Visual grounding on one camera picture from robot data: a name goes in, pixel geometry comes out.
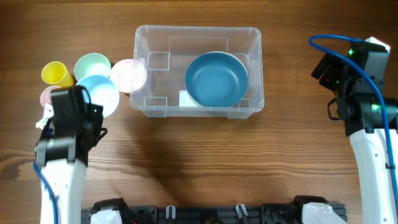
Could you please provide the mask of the light blue bowl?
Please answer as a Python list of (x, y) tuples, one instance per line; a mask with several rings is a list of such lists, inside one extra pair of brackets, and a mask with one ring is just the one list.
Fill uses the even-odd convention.
[(103, 116), (106, 118), (116, 111), (119, 104), (119, 91), (116, 85), (102, 75), (91, 75), (82, 78), (77, 85), (87, 89), (91, 102), (103, 107)]

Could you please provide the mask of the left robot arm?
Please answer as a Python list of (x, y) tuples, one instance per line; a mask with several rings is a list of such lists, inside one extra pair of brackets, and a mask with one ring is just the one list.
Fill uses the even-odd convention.
[(46, 118), (34, 152), (33, 168), (41, 183), (41, 223), (80, 223), (89, 151), (108, 130), (103, 106), (94, 104), (81, 86), (50, 93)]

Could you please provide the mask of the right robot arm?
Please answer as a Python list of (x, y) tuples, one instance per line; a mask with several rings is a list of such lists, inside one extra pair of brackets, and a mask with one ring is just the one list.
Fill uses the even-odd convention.
[(397, 223), (397, 100), (382, 96), (390, 47), (370, 37), (347, 38), (347, 56), (326, 49), (310, 38), (312, 47), (325, 53), (312, 72), (334, 93), (345, 134), (356, 159), (364, 223)]

